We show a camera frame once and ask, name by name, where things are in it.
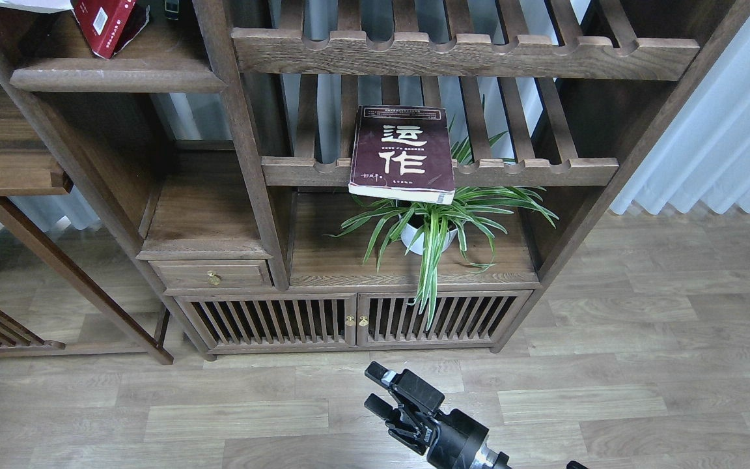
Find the white pot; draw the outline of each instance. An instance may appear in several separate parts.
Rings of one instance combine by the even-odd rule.
[[[418,255],[422,255],[424,252],[424,234],[416,240],[415,243],[413,243],[412,246],[410,246],[410,243],[413,242],[413,238],[416,237],[416,232],[419,231],[418,228],[415,226],[410,225],[410,223],[407,223],[406,226],[404,226],[404,229],[401,231],[401,241],[404,243],[405,246],[410,248],[411,252],[417,253]],[[441,249],[441,252],[444,252],[447,250],[447,247],[450,246],[450,243],[453,243],[453,238],[456,238],[456,229],[451,229],[449,232],[447,232],[447,238],[444,240],[444,247]]]

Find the dark red book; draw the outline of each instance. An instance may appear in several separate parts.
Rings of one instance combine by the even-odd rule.
[[[93,53],[112,59],[149,22],[149,7],[136,0],[79,0],[74,17]]]
[[[444,109],[357,108],[349,192],[450,204],[455,191]]]

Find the laminate floor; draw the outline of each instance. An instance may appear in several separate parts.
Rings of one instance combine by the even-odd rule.
[[[158,301],[104,231],[57,242],[128,311]],[[114,334],[7,234],[0,307],[50,339]],[[428,467],[363,400],[408,368],[520,469],[750,469],[750,214],[604,216],[500,354],[0,359],[3,468]]]

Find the potted plant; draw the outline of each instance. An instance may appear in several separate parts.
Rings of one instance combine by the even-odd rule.
[[[488,140],[494,145],[506,132],[497,134]],[[470,142],[464,140],[451,146],[453,160],[460,164],[473,162],[473,152]],[[383,253],[390,244],[402,240],[409,252],[420,253],[422,256],[419,270],[419,285],[416,296],[410,305],[419,305],[419,314],[428,310],[426,329],[432,324],[436,311],[436,297],[438,294],[438,263],[441,254],[455,239],[459,242],[459,251],[468,265],[476,267],[476,273],[482,273],[493,265],[494,229],[508,234],[505,227],[487,216],[489,214],[512,214],[515,208],[533,210],[542,214],[551,226],[554,226],[556,214],[540,205],[542,198],[535,190],[542,188],[528,187],[460,187],[456,188],[453,202],[450,205],[432,204],[427,202],[407,202],[396,199],[376,199],[370,204],[364,204],[355,196],[357,204],[365,210],[341,223],[341,233],[335,237],[348,235],[361,228],[370,221],[375,222],[369,237],[366,252],[363,255],[365,264],[378,244],[381,233],[385,233],[378,246],[377,268],[380,269]],[[466,226],[475,226],[488,238],[492,258],[487,264],[477,264],[467,259]]]

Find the brass knob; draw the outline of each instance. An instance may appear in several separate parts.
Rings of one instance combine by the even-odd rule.
[[[221,277],[212,270],[208,270],[208,282],[211,285],[219,285],[221,283]]]

